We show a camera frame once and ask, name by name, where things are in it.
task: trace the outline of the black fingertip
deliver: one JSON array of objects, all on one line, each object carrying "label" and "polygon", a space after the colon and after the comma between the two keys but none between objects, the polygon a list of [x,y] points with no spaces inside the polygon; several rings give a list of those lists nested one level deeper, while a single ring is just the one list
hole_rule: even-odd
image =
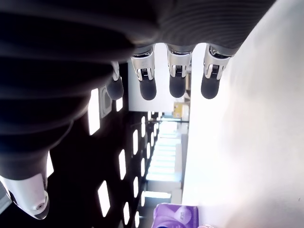
[{"label": "black fingertip", "polygon": [[186,91],[186,78],[185,77],[172,77],[170,76],[170,94],[173,97],[180,98],[185,94]]},{"label": "black fingertip", "polygon": [[155,78],[152,80],[144,79],[139,82],[140,91],[143,99],[150,101],[153,100],[156,96],[156,83]]},{"label": "black fingertip", "polygon": [[124,95],[123,82],[121,81],[120,77],[117,81],[114,81],[114,79],[111,78],[109,83],[106,84],[105,88],[112,100],[118,100]]},{"label": "black fingertip", "polygon": [[206,78],[205,74],[201,82],[200,91],[204,98],[213,99],[219,92],[219,81],[216,78]]}]

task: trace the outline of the rectangular ceiling light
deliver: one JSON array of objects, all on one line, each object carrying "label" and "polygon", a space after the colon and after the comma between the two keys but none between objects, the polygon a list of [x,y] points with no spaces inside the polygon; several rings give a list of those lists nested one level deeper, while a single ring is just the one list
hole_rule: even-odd
[{"label": "rectangular ceiling light", "polygon": [[138,131],[133,132],[133,154],[137,154],[138,151]]},{"label": "rectangular ceiling light", "polygon": [[47,177],[49,177],[54,172],[54,168],[49,152],[47,155]]},{"label": "rectangular ceiling light", "polygon": [[145,196],[144,196],[144,191],[142,191],[142,197],[141,197],[141,203],[142,203],[142,207],[144,206],[145,203]]},{"label": "rectangular ceiling light", "polygon": [[137,211],[135,214],[135,227],[139,227],[139,212]]},{"label": "rectangular ceiling light", "polygon": [[100,188],[98,189],[98,197],[99,197],[99,203],[101,207],[101,213],[103,217],[106,217],[109,209],[110,209],[110,200],[109,200],[109,194],[108,194],[108,187],[106,184],[106,181],[104,181]]},{"label": "rectangular ceiling light", "polygon": [[116,111],[119,112],[123,108],[123,98],[116,101]]},{"label": "rectangular ceiling light", "polygon": [[129,203],[126,202],[123,208],[124,224],[127,225],[130,219]]},{"label": "rectangular ceiling light", "polygon": [[120,170],[120,179],[123,180],[126,174],[126,167],[125,167],[125,153],[124,150],[120,152],[118,157],[119,159],[119,170]]},{"label": "rectangular ceiling light", "polygon": [[154,124],[154,131],[153,131],[154,135],[157,134],[157,129],[156,129],[156,124]]},{"label": "rectangular ceiling light", "polygon": [[147,143],[147,159],[150,158],[150,143]]},{"label": "rectangular ceiling light", "polygon": [[136,198],[138,195],[138,177],[134,178],[133,188],[134,188],[134,198]]},{"label": "rectangular ceiling light", "polygon": [[166,192],[158,192],[158,191],[146,191],[145,197],[147,198],[158,198],[158,199],[170,199],[171,194]]},{"label": "rectangular ceiling light", "polygon": [[99,96],[98,89],[91,91],[91,99],[88,107],[88,120],[90,135],[94,134],[100,128],[99,120]]},{"label": "rectangular ceiling light", "polygon": [[151,133],[151,146],[154,146],[154,132]]},{"label": "rectangular ceiling light", "polygon": [[143,158],[142,159],[142,166],[141,166],[142,177],[144,176],[144,172],[145,172],[145,165],[144,165],[144,158]]},{"label": "rectangular ceiling light", "polygon": [[142,117],[142,137],[146,134],[146,117]]}]

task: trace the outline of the white table surface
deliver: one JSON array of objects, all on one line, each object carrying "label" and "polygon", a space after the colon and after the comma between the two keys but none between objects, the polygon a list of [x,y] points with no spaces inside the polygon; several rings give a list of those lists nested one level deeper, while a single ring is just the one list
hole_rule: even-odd
[{"label": "white table surface", "polygon": [[182,203],[217,228],[304,227],[304,1],[279,0],[223,73],[200,93],[193,52]]}]

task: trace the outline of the purple package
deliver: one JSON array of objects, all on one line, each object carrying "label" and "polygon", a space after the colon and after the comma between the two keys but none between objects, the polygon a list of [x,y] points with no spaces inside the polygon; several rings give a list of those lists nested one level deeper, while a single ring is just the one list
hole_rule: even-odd
[{"label": "purple package", "polygon": [[161,203],[154,209],[152,228],[197,228],[198,207]]}]

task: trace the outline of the robotic finger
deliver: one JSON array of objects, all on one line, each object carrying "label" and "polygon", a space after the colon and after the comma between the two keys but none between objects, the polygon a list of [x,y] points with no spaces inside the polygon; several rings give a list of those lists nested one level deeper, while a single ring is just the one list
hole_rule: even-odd
[{"label": "robotic finger", "polygon": [[173,97],[182,97],[186,91],[186,75],[189,71],[193,46],[167,44],[168,65],[170,72],[170,93]]},{"label": "robotic finger", "polygon": [[141,47],[131,57],[131,62],[139,81],[141,95],[145,100],[153,100],[156,96],[154,78],[154,45]]},{"label": "robotic finger", "polygon": [[236,53],[236,50],[224,50],[225,54],[218,51],[222,47],[214,47],[207,44],[204,57],[204,74],[201,82],[200,91],[206,99],[213,99],[219,91],[219,82],[223,70],[226,68],[229,60]]},{"label": "robotic finger", "polygon": [[118,100],[124,95],[124,87],[119,74],[119,64],[117,61],[112,62],[114,72],[112,78],[105,85],[106,91],[112,100]]}]

